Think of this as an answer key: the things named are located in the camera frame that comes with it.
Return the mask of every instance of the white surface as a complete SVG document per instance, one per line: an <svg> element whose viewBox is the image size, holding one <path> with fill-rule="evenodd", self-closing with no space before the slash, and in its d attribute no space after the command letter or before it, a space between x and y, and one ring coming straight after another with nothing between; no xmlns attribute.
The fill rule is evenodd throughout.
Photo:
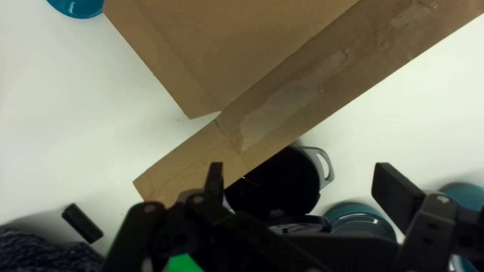
<svg viewBox="0 0 484 272"><path fill-rule="evenodd" d="M0 0L0 34L0 223L31 216L78 240L59 216L78 202L105 229L94 246L106 252L141 201L132 181L215 114L188 120L103 15L78 21L44 0ZM427 188L483 182L483 34L480 18L303 137L336 167L315 211L371 202L376 161Z"/></svg>

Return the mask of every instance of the green object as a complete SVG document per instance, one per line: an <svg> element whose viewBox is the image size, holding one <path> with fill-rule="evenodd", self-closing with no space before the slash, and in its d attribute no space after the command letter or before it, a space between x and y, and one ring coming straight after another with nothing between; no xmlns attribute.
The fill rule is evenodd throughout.
<svg viewBox="0 0 484 272"><path fill-rule="evenodd" d="M203 269L188 253L171 256L167 272L203 272Z"/></svg>

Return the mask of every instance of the teal bowl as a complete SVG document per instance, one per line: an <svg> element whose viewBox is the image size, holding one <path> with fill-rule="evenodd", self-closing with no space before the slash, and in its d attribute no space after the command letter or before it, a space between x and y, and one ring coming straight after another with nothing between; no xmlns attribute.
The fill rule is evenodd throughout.
<svg viewBox="0 0 484 272"><path fill-rule="evenodd" d="M105 0L47 0L61 13L72 18L93 18L103 12Z"/></svg>

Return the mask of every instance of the cardboard flap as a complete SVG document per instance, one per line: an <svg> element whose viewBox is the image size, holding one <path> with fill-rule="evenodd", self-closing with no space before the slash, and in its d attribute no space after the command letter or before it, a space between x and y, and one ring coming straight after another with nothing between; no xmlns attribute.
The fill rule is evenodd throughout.
<svg viewBox="0 0 484 272"><path fill-rule="evenodd" d="M193 136L143 173L137 187L144 198L171 204L179 191L202 187L211 161L224 161L226 184L233 182L483 12L481 0L359 1L230 104L208 125L217 133ZM194 145L206 139L217 148L199 152ZM164 175L173 164L191 175Z"/></svg>
<svg viewBox="0 0 484 272"><path fill-rule="evenodd" d="M106 0L183 111L224 108L357 0Z"/></svg>

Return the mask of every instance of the knit fabric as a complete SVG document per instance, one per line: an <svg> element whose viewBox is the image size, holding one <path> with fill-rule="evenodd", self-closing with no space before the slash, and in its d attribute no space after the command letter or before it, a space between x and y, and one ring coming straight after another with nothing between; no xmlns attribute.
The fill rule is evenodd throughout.
<svg viewBox="0 0 484 272"><path fill-rule="evenodd" d="M87 243L66 247L35 234L0 228L0 272L99 272L102 263Z"/></svg>

